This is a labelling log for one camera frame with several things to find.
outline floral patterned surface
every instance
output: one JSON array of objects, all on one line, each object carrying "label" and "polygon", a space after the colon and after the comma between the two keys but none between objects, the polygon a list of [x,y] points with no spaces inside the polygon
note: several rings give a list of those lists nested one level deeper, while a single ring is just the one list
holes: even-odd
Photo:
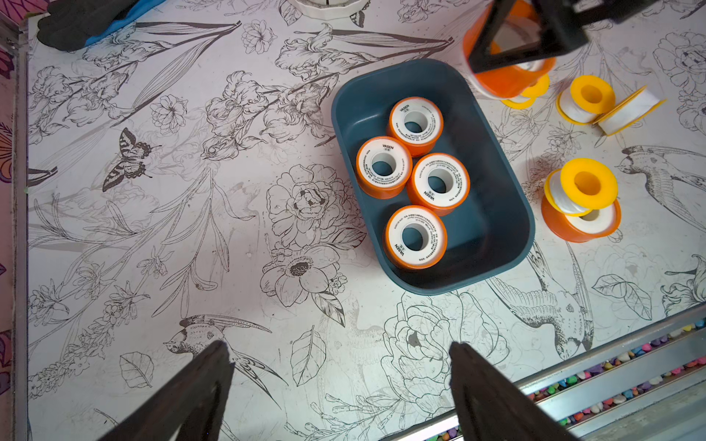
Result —
[{"label": "floral patterned surface", "polygon": [[[324,23],[286,0],[173,0],[72,54],[32,39],[33,439],[99,437],[218,338],[237,370],[221,439],[375,440],[453,407],[451,341],[517,380],[703,302],[701,6],[589,26],[530,109],[478,97],[536,242],[516,268],[432,298],[377,263],[330,107],[354,76],[408,59],[467,75],[459,42],[485,2],[373,0]],[[556,98],[587,73],[667,103],[612,137],[573,126]],[[614,170],[623,210],[584,244],[539,210],[546,176],[575,157]],[[531,320],[528,298],[567,312]]]}]

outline ptfe tape roll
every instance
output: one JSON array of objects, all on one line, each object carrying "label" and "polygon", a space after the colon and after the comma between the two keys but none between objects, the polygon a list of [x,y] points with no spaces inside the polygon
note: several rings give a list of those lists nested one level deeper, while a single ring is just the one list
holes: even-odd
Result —
[{"label": "ptfe tape roll", "polygon": [[600,114],[604,114],[616,103],[616,96],[610,84],[593,75],[576,78],[556,100],[559,114],[572,124],[591,124]]},{"label": "ptfe tape roll", "polygon": [[[402,240],[407,228],[421,234],[421,248],[412,250]],[[395,212],[385,228],[385,251],[400,268],[422,270],[438,263],[446,252],[446,228],[428,208],[408,205]]]},{"label": "ptfe tape roll", "polygon": [[610,206],[593,210],[585,216],[568,216],[556,211],[545,196],[542,199],[542,217],[557,236],[566,241],[582,243],[614,233],[620,226],[622,213],[616,199]]},{"label": "ptfe tape roll", "polygon": [[544,195],[552,207],[569,216],[584,216],[608,207],[618,197],[613,172],[593,159],[578,158],[554,170],[544,183]]},{"label": "ptfe tape roll", "polygon": [[[392,169],[388,175],[373,169],[376,162],[384,162]],[[363,191],[378,199],[394,198],[402,192],[412,172],[412,157],[404,145],[388,136],[368,140],[356,158],[358,182]]]},{"label": "ptfe tape roll", "polygon": [[504,99],[502,103],[511,109],[528,109],[538,97],[544,95],[549,90],[549,75],[543,75],[534,85],[523,90],[517,97]]},{"label": "ptfe tape roll", "polygon": [[[429,178],[444,182],[446,192],[437,193],[429,185]],[[466,168],[453,156],[432,153],[421,158],[412,170],[407,194],[413,204],[423,205],[439,216],[446,216],[461,205],[471,188]]]},{"label": "ptfe tape roll", "polygon": [[647,116],[665,101],[665,99],[655,97],[647,90],[647,86],[643,86],[625,98],[615,109],[601,116],[597,123],[606,135],[615,135],[625,127]]},{"label": "ptfe tape roll", "polygon": [[[411,131],[406,123],[415,123],[421,131]],[[411,97],[395,104],[390,112],[388,135],[399,140],[418,157],[429,153],[441,136],[443,117],[438,107],[428,99]]]}]

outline orange spool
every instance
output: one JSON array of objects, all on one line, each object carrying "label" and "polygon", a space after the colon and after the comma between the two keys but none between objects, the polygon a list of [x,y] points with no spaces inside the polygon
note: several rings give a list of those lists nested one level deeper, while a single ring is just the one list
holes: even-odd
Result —
[{"label": "orange spool", "polygon": [[[406,127],[415,123],[421,131]],[[421,97],[409,97],[395,104],[388,120],[388,136],[398,140],[412,157],[426,155],[443,132],[443,116],[433,102]]]},{"label": "orange spool", "polygon": [[[405,229],[421,234],[421,247],[411,249],[402,240]],[[395,266],[405,270],[423,270],[436,265],[446,252],[447,236],[443,222],[429,208],[421,205],[402,207],[390,217],[385,227],[385,253]]]},{"label": "orange spool", "polygon": [[[446,192],[437,193],[429,177],[441,179]],[[421,158],[407,182],[407,195],[415,205],[422,205],[438,216],[446,216],[463,204],[471,189],[468,171],[461,161],[446,153],[431,153]]]},{"label": "orange spool", "polygon": [[561,237],[565,241],[582,243],[588,242],[595,238],[610,236],[615,232],[615,230],[618,229],[623,215],[621,212],[620,203],[617,199],[613,203],[613,207],[615,209],[615,220],[613,221],[613,224],[608,229],[596,234],[586,233],[573,226],[565,214],[559,212],[551,206],[549,201],[546,199],[546,196],[542,198],[542,217],[544,218],[546,225],[555,235]]},{"label": "orange spool", "polygon": [[[373,170],[376,162],[386,163],[391,172],[381,175]],[[358,150],[355,162],[360,188],[377,199],[391,199],[405,189],[412,173],[412,156],[396,139],[377,136],[367,140]]]},{"label": "orange spool", "polygon": [[[488,14],[490,12],[490,6],[488,6],[480,16],[478,21],[474,23],[473,27],[466,32],[463,37],[463,53],[465,54],[466,61],[468,60],[473,46],[475,46],[478,36],[481,30],[486,24]],[[534,11],[532,5],[525,3],[523,0],[518,0],[515,5],[510,10],[507,19],[516,20],[519,23],[526,23],[528,20],[538,23],[539,18],[537,13]],[[503,51],[497,44],[491,45],[491,53],[497,54]],[[493,69],[492,71],[473,73],[473,78],[471,78],[472,83],[477,87],[481,93],[489,97],[494,97],[496,99],[510,99],[517,97],[522,94],[522,92],[537,83],[539,79],[548,73],[556,64],[555,58],[550,58],[544,60],[541,67],[528,70],[519,67],[518,65],[506,66],[503,68]]]}]

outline plastic tray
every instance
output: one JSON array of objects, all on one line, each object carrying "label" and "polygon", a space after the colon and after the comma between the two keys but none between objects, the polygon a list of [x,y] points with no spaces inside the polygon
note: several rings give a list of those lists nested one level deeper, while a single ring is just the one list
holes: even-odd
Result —
[{"label": "plastic tray", "polygon": [[[444,130],[432,152],[457,157],[468,170],[471,191],[461,206],[441,218],[448,232],[441,261],[409,271],[394,266],[383,250],[390,216],[410,204],[407,191],[388,200],[368,196],[358,185],[354,164],[365,141],[385,135],[395,103],[414,96],[441,110]],[[378,260],[396,284],[433,296],[507,271],[525,258],[534,240],[534,215],[488,121],[453,67],[421,59],[361,75],[341,87],[331,114]]]}]

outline white container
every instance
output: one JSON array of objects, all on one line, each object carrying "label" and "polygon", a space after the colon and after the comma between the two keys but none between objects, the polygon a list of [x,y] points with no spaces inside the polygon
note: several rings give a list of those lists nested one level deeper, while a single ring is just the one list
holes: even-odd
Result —
[{"label": "white container", "polygon": [[307,17],[319,20],[350,17],[370,0],[289,0],[293,7]]}]

